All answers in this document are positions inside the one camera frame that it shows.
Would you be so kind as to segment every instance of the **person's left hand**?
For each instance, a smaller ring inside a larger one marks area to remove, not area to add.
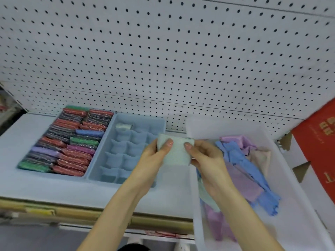
[[[127,179],[138,189],[140,198],[148,193],[162,165],[163,158],[169,153],[172,145],[173,140],[168,139],[157,152],[157,139],[155,139],[142,152],[140,160]]]

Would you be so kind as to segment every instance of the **person's right hand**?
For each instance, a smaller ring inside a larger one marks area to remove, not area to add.
[[[234,187],[219,148],[204,140],[195,140],[194,146],[185,143],[184,147],[194,158],[191,164],[199,170],[205,189],[214,200],[222,195],[222,188]]]

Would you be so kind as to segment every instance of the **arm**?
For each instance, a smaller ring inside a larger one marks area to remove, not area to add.
[[[117,249],[136,205],[149,191],[172,144],[173,141],[168,139],[157,152],[156,139],[145,148],[131,175],[111,198],[77,251]]]
[[[283,251],[235,188],[227,172],[220,149],[203,140],[196,140],[195,146],[185,143],[187,152],[195,159],[204,186],[224,214],[243,251]]]

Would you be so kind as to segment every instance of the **green package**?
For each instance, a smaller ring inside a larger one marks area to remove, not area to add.
[[[50,168],[46,165],[38,165],[38,164],[33,164],[30,162],[25,162],[25,161],[22,161],[19,163],[19,168],[25,169],[25,170],[42,172],[42,173],[51,172]]]
[[[86,112],[90,110],[90,108],[88,108],[88,107],[71,106],[71,105],[67,105],[65,108],[74,109],[74,110],[81,110],[81,111],[86,111]]]
[[[82,139],[82,138],[75,138],[73,136],[70,137],[70,141],[72,143],[83,143],[83,144],[88,144],[88,145],[93,145],[93,146],[98,146],[99,145],[98,141],[87,140],[87,139]]]

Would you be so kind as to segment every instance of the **white perforated board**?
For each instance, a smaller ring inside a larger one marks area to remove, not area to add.
[[[179,131],[211,112],[277,138],[335,96],[335,5],[266,1],[3,0],[0,79],[30,112],[92,105]]]

